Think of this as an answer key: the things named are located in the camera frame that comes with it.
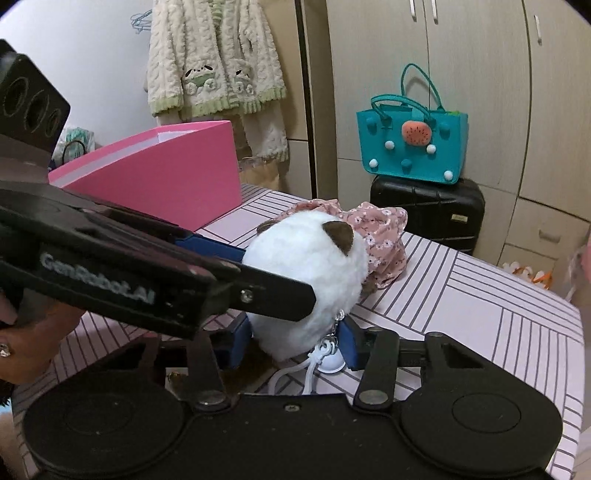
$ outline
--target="white keychain strap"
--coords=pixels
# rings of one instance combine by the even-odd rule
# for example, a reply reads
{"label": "white keychain strap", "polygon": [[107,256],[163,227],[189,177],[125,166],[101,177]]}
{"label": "white keychain strap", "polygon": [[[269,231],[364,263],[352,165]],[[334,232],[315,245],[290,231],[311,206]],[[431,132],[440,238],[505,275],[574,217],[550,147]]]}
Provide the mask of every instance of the white keychain strap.
{"label": "white keychain strap", "polygon": [[302,392],[302,395],[310,395],[312,393],[312,380],[314,380],[314,370],[316,369],[316,366],[322,363],[322,359],[325,356],[336,353],[336,350],[337,346],[332,340],[329,338],[323,338],[322,341],[314,347],[314,350],[308,353],[308,358],[302,363],[294,365],[293,367],[282,368],[275,372],[269,380],[269,395],[275,395],[277,382],[281,377],[298,372],[306,367],[308,370],[306,371],[306,380],[304,381],[304,391]]}

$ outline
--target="pink box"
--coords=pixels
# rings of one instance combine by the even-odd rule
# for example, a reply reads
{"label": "pink box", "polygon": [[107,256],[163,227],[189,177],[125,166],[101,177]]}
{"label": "pink box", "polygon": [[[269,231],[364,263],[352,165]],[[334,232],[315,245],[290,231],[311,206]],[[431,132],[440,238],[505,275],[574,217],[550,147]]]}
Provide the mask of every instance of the pink box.
{"label": "pink box", "polygon": [[242,203],[228,121],[153,128],[57,168],[49,181],[191,231]]}

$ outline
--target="ring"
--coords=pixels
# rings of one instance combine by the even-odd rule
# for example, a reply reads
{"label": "ring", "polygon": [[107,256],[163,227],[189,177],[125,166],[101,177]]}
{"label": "ring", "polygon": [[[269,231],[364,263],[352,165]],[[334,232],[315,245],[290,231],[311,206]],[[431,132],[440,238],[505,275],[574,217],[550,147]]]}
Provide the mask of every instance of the ring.
{"label": "ring", "polygon": [[10,346],[7,343],[0,343],[0,356],[6,358],[11,355]]}

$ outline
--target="metal rivet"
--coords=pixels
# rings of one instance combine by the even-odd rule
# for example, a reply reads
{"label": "metal rivet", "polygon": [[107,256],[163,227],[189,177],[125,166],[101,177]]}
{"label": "metal rivet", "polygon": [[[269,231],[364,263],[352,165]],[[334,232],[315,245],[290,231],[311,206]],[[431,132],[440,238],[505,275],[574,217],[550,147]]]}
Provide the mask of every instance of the metal rivet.
{"label": "metal rivet", "polygon": [[365,390],[359,394],[359,399],[366,405],[381,405],[388,401],[388,394],[381,390]]}
{"label": "metal rivet", "polygon": [[252,303],[254,299],[254,295],[252,294],[252,290],[242,290],[240,292],[240,301],[242,303]]}
{"label": "metal rivet", "polygon": [[285,407],[283,407],[283,409],[286,412],[294,413],[296,411],[300,411],[301,407],[299,405],[294,404],[294,403],[288,403]]}
{"label": "metal rivet", "polygon": [[216,406],[226,401],[226,394],[219,390],[205,390],[197,394],[197,403],[205,407]]}

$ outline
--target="wardrobe door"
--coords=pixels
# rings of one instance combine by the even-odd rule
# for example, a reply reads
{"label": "wardrobe door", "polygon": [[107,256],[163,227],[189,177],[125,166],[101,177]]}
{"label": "wardrobe door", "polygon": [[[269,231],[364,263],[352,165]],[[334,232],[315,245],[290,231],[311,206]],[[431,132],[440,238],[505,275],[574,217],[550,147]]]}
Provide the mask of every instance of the wardrobe door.
{"label": "wardrobe door", "polygon": [[[335,80],[337,156],[361,160],[356,113],[382,93],[400,93],[404,66],[428,68],[422,0],[327,0]],[[407,76],[407,94],[423,104],[428,90]]]}
{"label": "wardrobe door", "polygon": [[[463,176],[517,193],[530,108],[523,5],[517,0],[426,0],[425,9],[431,79],[447,110],[468,114]],[[436,107],[433,97],[430,106]]]}
{"label": "wardrobe door", "polygon": [[525,0],[531,126],[522,197],[591,220],[591,26],[564,0]]}
{"label": "wardrobe door", "polygon": [[474,256],[496,265],[505,245],[511,216],[515,207],[515,193],[502,192],[480,185],[486,208]]}

